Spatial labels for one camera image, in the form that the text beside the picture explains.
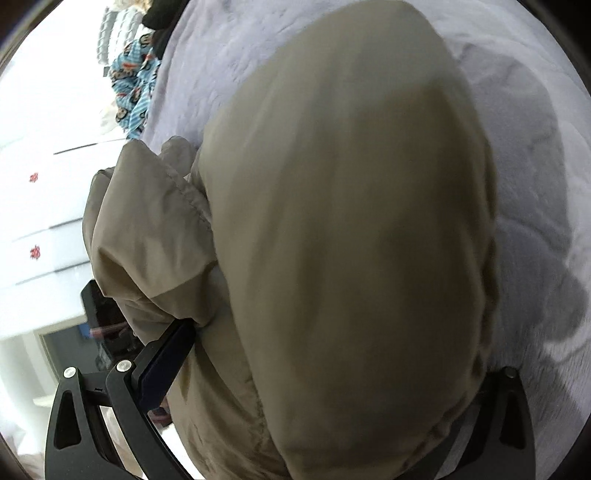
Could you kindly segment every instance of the pink object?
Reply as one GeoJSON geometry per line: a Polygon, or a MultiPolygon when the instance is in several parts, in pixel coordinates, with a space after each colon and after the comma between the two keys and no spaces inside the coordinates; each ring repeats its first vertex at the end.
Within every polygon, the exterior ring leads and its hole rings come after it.
{"type": "Polygon", "coordinates": [[[90,336],[96,339],[103,339],[112,333],[119,333],[125,327],[129,326],[127,322],[115,323],[114,325],[107,325],[105,327],[96,327],[90,329],[90,336]]]}
{"type": "Polygon", "coordinates": [[[39,245],[35,245],[35,247],[31,248],[31,258],[35,260],[39,260],[41,256],[41,249],[39,249],[39,245]]]}

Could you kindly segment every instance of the red sticker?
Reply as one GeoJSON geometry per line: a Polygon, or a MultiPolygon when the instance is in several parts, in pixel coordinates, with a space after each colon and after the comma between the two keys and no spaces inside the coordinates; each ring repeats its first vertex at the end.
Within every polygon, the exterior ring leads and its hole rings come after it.
{"type": "Polygon", "coordinates": [[[34,260],[39,260],[41,256],[41,249],[39,249],[39,245],[35,245],[34,248],[31,248],[31,258],[34,260]]]}

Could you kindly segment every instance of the cartoon print fabric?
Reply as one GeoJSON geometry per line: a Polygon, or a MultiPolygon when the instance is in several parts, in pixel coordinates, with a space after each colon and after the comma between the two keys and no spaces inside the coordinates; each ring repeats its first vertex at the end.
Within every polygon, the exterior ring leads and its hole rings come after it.
{"type": "Polygon", "coordinates": [[[151,33],[128,44],[111,65],[109,77],[118,107],[115,120],[127,139],[139,138],[144,131],[159,66],[151,33]]]}

